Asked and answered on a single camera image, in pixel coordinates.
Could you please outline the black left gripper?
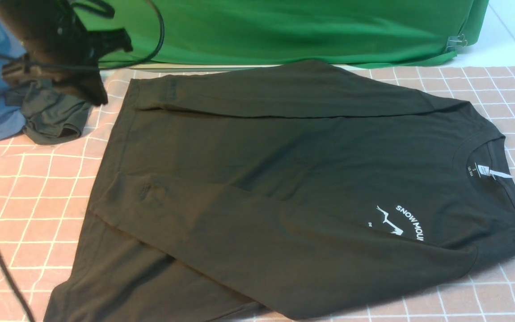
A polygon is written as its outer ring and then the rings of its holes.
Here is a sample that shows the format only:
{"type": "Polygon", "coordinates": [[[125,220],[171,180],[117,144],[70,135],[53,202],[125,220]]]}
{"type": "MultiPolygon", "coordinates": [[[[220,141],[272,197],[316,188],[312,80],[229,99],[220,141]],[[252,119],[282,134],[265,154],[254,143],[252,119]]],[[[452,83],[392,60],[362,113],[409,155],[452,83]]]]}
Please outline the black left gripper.
{"type": "Polygon", "coordinates": [[[115,51],[133,49],[124,28],[87,31],[84,27],[21,27],[16,35],[26,53],[4,64],[4,81],[18,85],[30,80],[49,80],[57,91],[95,106],[108,102],[99,59],[115,51]]]}

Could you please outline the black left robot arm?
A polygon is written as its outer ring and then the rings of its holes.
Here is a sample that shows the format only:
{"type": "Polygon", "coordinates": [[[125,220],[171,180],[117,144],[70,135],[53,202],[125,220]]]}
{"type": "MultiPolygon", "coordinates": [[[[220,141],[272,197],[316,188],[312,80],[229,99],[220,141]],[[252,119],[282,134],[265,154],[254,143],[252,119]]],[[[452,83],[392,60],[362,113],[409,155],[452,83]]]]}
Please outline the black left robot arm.
{"type": "Polygon", "coordinates": [[[108,102],[99,60],[133,49],[124,28],[89,31],[66,0],[0,0],[0,20],[26,51],[2,66],[8,85],[49,80],[95,106],[108,102]]]}

